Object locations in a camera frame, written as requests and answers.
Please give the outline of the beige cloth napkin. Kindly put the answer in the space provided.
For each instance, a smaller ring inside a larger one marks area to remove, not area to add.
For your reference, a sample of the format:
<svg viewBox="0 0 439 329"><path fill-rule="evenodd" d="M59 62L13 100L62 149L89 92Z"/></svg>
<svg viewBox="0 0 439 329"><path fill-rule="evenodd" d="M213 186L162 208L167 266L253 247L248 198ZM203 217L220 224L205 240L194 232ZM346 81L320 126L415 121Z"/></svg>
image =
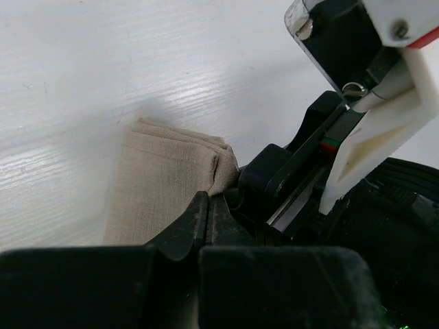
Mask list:
<svg viewBox="0 0 439 329"><path fill-rule="evenodd" d="M121 144L104 244L148 242L198 191L222 193L238 173L233 148L223 138L136 120Z"/></svg>

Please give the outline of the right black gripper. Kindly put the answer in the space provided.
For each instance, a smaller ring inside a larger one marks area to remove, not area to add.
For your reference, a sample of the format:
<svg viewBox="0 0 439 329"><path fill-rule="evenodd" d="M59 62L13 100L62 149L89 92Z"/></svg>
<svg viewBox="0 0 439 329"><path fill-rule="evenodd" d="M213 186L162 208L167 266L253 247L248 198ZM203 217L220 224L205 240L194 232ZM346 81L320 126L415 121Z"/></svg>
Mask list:
<svg viewBox="0 0 439 329"><path fill-rule="evenodd" d="M266 245L353 250L388 328L438 327L438 171L393 153L438 116L437 1L295 1L285 26L332 86L239 176Z"/></svg>

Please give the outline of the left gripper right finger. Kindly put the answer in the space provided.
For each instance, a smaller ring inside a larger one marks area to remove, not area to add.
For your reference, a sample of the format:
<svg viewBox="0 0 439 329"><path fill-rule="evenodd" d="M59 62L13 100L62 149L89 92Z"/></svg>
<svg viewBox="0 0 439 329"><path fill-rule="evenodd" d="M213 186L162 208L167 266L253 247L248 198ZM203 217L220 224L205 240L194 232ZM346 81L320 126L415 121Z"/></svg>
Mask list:
<svg viewBox="0 0 439 329"><path fill-rule="evenodd" d="M198 195L200 218L226 226L198 254L201 328L382 328L365 260L344 247L236 245L237 224L220 198Z"/></svg>

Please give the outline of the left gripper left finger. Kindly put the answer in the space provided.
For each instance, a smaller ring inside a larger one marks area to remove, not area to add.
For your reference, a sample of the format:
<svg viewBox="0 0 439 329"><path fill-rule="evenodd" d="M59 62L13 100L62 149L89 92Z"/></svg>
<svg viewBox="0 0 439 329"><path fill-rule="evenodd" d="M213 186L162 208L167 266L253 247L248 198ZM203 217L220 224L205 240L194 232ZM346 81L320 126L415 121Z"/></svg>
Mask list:
<svg viewBox="0 0 439 329"><path fill-rule="evenodd" d="M144 245L1 254L2 328L196 328L197 251L209 198L196 193Z"/></svg>

